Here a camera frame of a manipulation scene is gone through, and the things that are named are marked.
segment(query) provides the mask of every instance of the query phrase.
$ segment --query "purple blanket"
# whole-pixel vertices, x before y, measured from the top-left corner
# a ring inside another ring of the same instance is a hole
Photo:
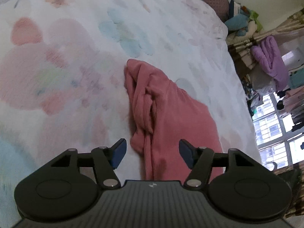
[[[287,86],[289,76],[275,38],[266,37],[260,46],[251,47],[251,53],[265,73],[274,78],[277,91],[282,91]]]

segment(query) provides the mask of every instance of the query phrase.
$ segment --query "bed sheet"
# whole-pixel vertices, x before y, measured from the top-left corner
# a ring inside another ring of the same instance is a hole
[[[67,148],[89,152],[126,138],[116,174],[141,178],[129,143],[130,58],[206,104],[224,152],[260,161],[226,36],[201,0],[0,0],[0,227],[19,220],[17,183]]]

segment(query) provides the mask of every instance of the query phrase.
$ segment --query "curtain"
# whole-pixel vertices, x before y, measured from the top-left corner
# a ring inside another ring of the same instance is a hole
[[[304,161],[293,164],[291,166],[286,166],[281,169],[275,170],[274,173],[276,175],[290,171],[292,169],[300,169],[302,172],[302,180],[301,180],[301,189],[298,197],[296,198],[293,205],[289,208],[287,213],[285,214],[285,218],[289,218],[292,216],[304,215]]]
[[[270,35],[275,37],[279,47],[286,42],[304,36],[304,9],[290,16],[273,30],[228,46],[228,51],[234,61],[235,70],[240,79],[243,79],[257,63],[250,52],[251,46],[257,45]]]

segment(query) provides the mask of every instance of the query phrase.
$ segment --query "building outside window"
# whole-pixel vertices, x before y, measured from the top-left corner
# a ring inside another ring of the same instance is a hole
[[[256,108],[253,124],[256,132],[256,142],[259,147],[262,164],[268,169],[273,169],[276,162],[278,168],[295,164],[304,160],[304,127],[291,132],[291,115],[280,118],[277,102],[280,98],[275,94],[263,97],[261,106]]]

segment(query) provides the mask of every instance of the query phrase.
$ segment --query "silver screw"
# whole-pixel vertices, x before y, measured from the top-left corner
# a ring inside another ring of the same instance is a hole
[[[118,181],[115,179],[106,179],[103,181],[103,185],[107,187],[114,187],[118,184]]]
[[[187,181],[187,185],[190,187],[198,187],[202,184],[202,182],[198,179],[190,179]]]

